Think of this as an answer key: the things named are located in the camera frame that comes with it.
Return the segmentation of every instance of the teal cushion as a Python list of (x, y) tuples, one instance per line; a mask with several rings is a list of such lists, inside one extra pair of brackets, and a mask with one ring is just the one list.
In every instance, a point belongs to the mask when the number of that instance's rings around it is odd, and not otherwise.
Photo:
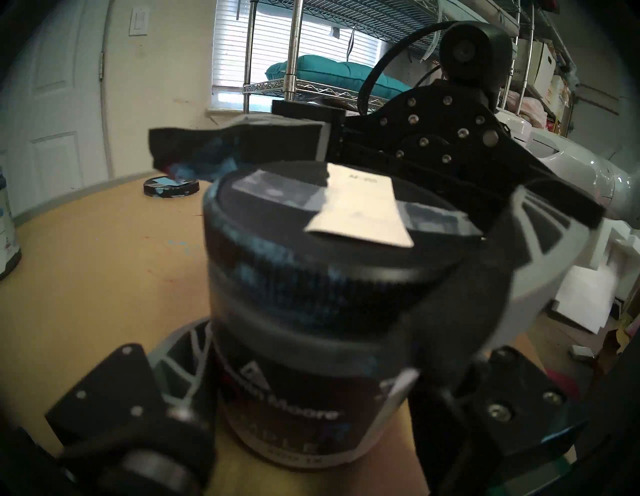
[[(359, 92), (362, 83), (371, 72), (371, 67), (354, 62), (336, 62), (319, 55), (303, 55), (298, 57), (298, 79), (306, 79), (315, 83), (338, 86), (346, 90)], [(267, 79), (279, 79), (284, 77), (287, 70), (286, 62), (273, 64), (265, 73)], [(385, 99), (391, 99), (411, 86), (401, 83), (397, 79), (382, 74), (378, 82), (373, 86), (371, 95)]]

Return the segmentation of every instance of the paint can label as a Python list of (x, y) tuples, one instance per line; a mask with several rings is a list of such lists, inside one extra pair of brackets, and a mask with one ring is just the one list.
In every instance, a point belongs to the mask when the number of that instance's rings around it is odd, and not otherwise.
[(0, 189), (0, 274), (9, 260), (20, 250), (9, 207), (6, 188)]
[(263, 457), (326, 468), (365, 454), (406, 399), (419, 373), (336, 378), (297, 371), (258, 355), (222, 326), (213, 332), (219, 400), (236, 435)]

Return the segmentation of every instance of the paint can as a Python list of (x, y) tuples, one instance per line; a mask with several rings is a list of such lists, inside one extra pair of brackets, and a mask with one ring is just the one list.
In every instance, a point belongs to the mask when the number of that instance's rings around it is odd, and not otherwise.
[(21, 259), (22, 251), (15, 236), (6, 179), (0, 169), (0, 280), (7, 277)]
[[(394, 323), (480, 242), (417, 227), (413, 248), (305, 232), (326, 180), (326, 163), (262, 164), (217, 180), (203, 200), (211, 382), (236, 435), (288, 467), (348, 463), (378, 441), (419, 375), (412, 336)], [(423, 224), (441, 215), (444, 229), (455, 216), (392, 181), (398, 202), (433, 213)]]

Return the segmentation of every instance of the wooden table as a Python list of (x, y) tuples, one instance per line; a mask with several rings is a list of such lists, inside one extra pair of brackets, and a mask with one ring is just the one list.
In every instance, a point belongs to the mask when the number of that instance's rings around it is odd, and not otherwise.
[[(0, 402), (51, 453), (61, 449), (44, 413), (125, 342), (147, 352), (209, 314), (200, 202), (144, 196), (143, 179), (71, 201), (17, 230), (23, 259), (0, 282)], [(513, 343), (538, 366), (525, 335)], [(223, 419), (210, 484), (222, 495), (425, 494), (406, 403), (363, 459), (293, 472), (244, 450)]]

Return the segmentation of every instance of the door hinge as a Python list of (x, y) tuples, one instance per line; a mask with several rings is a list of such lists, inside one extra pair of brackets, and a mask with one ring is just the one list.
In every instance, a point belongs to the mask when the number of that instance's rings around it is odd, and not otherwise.
[(98, 62), (98, 77), (100, 81), (104, 77), (104, 52), (100, 52), (100, 61)]

